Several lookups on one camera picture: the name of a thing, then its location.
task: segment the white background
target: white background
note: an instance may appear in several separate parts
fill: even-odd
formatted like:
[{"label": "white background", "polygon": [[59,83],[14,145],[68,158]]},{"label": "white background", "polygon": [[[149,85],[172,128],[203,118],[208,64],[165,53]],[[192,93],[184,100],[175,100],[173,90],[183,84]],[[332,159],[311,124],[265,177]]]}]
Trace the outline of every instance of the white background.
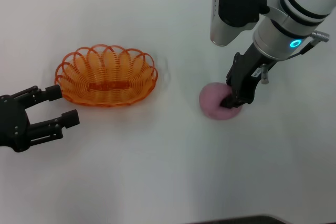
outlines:
[{"label": "white background", "polygon": [[1,94],[52,85],[65,54],[97,43],[148,52],[160,74],[129,108],[28,109],[32,123],[77,109],[81,124],[20,154],[0,148],[0,223],[336,221],[336,14],[319,27],[329,43],[277,64],[253,104],[217,122],[198,94],[225,81],[252,32],[213,45],[211,1],[0,0]]}]

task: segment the orange wicker basket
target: orange wicker basket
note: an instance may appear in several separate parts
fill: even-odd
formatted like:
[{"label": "orange wicker basket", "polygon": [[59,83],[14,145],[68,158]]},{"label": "orange wicker basket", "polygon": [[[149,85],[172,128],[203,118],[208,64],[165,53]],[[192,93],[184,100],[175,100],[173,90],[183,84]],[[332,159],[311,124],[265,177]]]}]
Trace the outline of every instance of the orange wicker basket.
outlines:
[{"label": "orange wicker basket", "polygon": [[65,99],[85,106],[132,105],[155,88],[153,58],[120,46],[81,47],[66,55],[55,73]]}]

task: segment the black strip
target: black strip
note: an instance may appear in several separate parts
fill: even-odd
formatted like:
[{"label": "black strip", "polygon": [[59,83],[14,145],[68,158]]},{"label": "black strip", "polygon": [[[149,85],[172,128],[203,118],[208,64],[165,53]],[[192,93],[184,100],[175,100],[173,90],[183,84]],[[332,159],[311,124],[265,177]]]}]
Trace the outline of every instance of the black strip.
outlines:
[{"label": "black strip", "polygon": [[218,15],[233,27],[259,21],[259,0],[218,0]]},{"label": "black strip", "polygon": [[252,216],[252,217],[243,217],[243,218],[235,218],[220,221],[210,221],[199,224],[285,224],[285,223],[269,216]]},{"label": "black strip", "polygon": [[297,16],[295,13],[293,13],[288,6],[285,3],[285,0],[280,0],[280,5],[282,7],[282,9],[288,14],[289,17],[291,17],[292,19],[294,19],[297,23],[300,23],[304,26],[318,26],[320,25],[323,20],[321,22],[309,22],[306,21],[304,19],[302,19],[301,17]]},{"label": "black strip", "polygon": [[314,48],[314,46],[311,43],[306,44],[304,48],[301,49],[300,54],[304,55],[306,52]]},{"label": "black strip", "polygon": [[295,0],[288,0],[290,2],[290,4],[296,9],[298,10],[300,13],[306,15],[307,17],[310,18],[316,18],[316,19],[322,19],[322,18],[326,18],[329,16],[329,14],[326,15],[320,15],[320,14],[315,14],[315,13],[311,13],[310,11],[304,9],[301,5],[299,5]]},{"label": "black strip", "polygon": [[271,19],[272,24],[281,32],[282,34],[286,35],[287,37],[293,38],[293,39],[306,39],[309,37],[307,36],[302,36],[302,35],[297,35],[297,34],[292,34],[291,32],[287,31],[284,29],[282,26],[280,26],[278,23],[276,23],[273,19]]}]

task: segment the pink plush toy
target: pink plush toy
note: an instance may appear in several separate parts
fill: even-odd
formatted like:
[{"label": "pink plush toy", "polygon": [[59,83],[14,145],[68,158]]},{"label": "pink plush toy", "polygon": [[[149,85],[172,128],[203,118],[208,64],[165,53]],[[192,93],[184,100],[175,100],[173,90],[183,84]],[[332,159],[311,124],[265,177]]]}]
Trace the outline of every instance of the pink plush toy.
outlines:
[{"label": "pink plush toy", "polygon": [[235,117],[241,111],[241,107],[227,109],[220,106],[222,100],[231,93],[231,87],[224,83],[214,82],[205,86],[199,95],[199,105],[203,113],[215,120],[228,120]]}]

